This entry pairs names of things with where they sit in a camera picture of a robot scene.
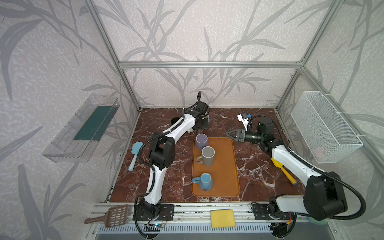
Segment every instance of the gray floor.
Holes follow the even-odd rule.
[[[276,240],[269,233],[200,233],[200,234],[160,234],[156,240]],[[139,234],[98,234],[96,240],[144,240]],[[286,240],[334,240],[328,225],[318,226],[313,223],[296,223]]]

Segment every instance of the brown serving tray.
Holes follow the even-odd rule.
[[[232,139],[228,137],[209,137],[209,146],[215,149],[215,163],[211,167],[197,164],[196,158],[201,155],[195,147],[193,151],[192,177],[209,173],[214,185],[210,191],[204,192],[198,184],[192,184],[192,193],[196,197],[237,197],[240,194],[239,177]]]

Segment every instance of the spatula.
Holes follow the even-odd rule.
[[[287,176],[289,181],[291,181],[291,183],[293,185],[296,185],[297,184],[296,180],[287,172],[287,170],[285,170],[285,168],[283,168],[283,165],[280,162],[276,161],[275,159],[273,159],[273,158],[271,158],[271,159],[272,159],[273,164],[283,171],[283,173]]]
[[[133,157],[132,162],[131,162],[131,164],[129,165],[129,168],[128,168],[128,171],[130,171],[130,172],[133,171],[133,167],[135,166],[135,163],[136,163],[137,154],[139,153],[139,150],[140,150],[142,145],[143,145],[142,142],[136,142],[132,146],[132,154],[135,154],[135,156]]]
[[[84,223],[104,222],[106,228],[124,225],[127,222],[128,204],[111,207],[101,217],[87,218]]]

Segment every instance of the white mesh basket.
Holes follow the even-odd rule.
[[[318,163],[339,162],[362,146],[360,138],[319,91],[303,92],[291,115]]]

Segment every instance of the wall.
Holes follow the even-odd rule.
[[[306,67],[357,126],[383,153],[384,111],[384,1],[344,1]],[[290,113],[303,91],[313,91],[300,76],[283,106],[282,120],[296,151],[316,166],[338,173],[366,199],[367,210],[355,220],[342,224],[351,240],[382,239],[384,234],[384,178],[361,149],[333,164],[313,161]],[[359,208],[349,191],[347,213]]]
[[[331,0],[95,0],[119,61],[299,61]],[[141,106],[276,106],[293,69],[126,69]]]
[[[0,239],[79,239],[137,112],[82,1],[2,1]],[[87,163],[42,156],[91,93],[120,108]]]

